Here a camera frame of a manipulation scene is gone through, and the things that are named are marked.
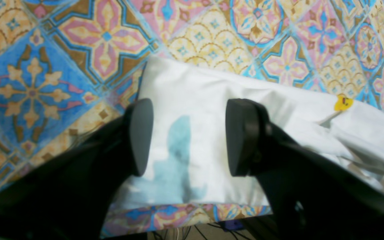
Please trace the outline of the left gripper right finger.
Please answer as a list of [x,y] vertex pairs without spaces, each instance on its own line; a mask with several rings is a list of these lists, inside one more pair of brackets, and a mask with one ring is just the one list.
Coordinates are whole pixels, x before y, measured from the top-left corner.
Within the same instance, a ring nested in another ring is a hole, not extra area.
[[384,240],[384,194],[305,149],[272,123],[264,105],[230,99],[229,170],[254,176],[283,240]]

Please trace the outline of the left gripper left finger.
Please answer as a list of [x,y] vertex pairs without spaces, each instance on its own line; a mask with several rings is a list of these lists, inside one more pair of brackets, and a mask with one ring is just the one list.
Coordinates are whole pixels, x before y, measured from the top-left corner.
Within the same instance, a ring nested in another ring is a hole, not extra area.
[[0,240],[98,240],[119,187],[142,176],[153,130],[148,98],[0,191]]

